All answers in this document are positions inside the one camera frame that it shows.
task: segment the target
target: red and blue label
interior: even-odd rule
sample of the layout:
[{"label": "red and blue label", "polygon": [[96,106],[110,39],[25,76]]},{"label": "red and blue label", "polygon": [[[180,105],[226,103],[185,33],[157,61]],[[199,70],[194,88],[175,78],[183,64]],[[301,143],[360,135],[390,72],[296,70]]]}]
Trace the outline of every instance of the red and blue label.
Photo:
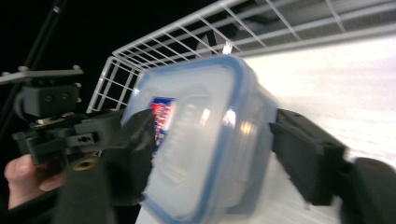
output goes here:
[{"label": "red and blue label", "polygon": [[163,140],[169,131],[169,125],[172,119],[172,114],[175,108],[175,99],[156,97],[150,104],[155,115],[154,128],[155,128],[155,142],[156,148],[154,155],[157,154],[158,149],[163,144]]}]

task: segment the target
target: white wire basket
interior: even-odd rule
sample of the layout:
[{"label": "white wire basket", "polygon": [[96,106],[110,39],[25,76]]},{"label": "white wire basket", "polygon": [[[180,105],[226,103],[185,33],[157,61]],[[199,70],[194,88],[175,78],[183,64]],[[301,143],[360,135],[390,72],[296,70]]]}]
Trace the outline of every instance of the white wire basket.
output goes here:
[{"label": "white wire basket", "polygon": [[219,54],[248,56],[396,30],[394,0],[222,0],[113,51],[87,112],[123,108],[138,74]]}]

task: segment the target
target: hand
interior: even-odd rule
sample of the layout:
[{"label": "hand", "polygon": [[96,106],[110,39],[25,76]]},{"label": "hand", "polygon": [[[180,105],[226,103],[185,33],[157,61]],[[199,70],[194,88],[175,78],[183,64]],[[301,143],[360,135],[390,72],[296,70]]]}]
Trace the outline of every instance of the hand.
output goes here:
[{"label": "hand", "polygon": [[8,209],[26,203],[46,191],[59,188],[64,179],[62,173],[50,178],[37,176],[37,168],[30,155],[10,161],[5,170],[9,187]]}]

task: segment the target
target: plastic food container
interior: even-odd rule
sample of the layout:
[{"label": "plastic food container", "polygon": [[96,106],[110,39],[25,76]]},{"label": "plastic food container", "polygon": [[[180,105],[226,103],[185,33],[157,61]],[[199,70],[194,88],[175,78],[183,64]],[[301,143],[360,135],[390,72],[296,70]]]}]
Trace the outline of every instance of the plastic food container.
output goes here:
[{"label": "plastic food container", "polygon": [[156,114],[157,151],[143,201],[152,215],[163,223],[212,223],[254,208],[251,200],[244,205],[245,193],[262,184],[276,103],[241,59],[148,70],[122,122],[147,108]]}]

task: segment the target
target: container lid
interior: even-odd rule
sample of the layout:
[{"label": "container lid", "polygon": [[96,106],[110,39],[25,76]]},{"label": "container lid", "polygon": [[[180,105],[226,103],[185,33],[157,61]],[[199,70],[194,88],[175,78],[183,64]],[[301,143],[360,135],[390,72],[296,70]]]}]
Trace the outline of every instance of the container lid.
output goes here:
[{"label": "container lid", "polygon": [[144,205],[165,223],[201,222],[221,203],[228,155],[238,147],[239,110],[257,80],[234,56],[148,70],[137,81],[122,122],[152,108],[157,150]]}]

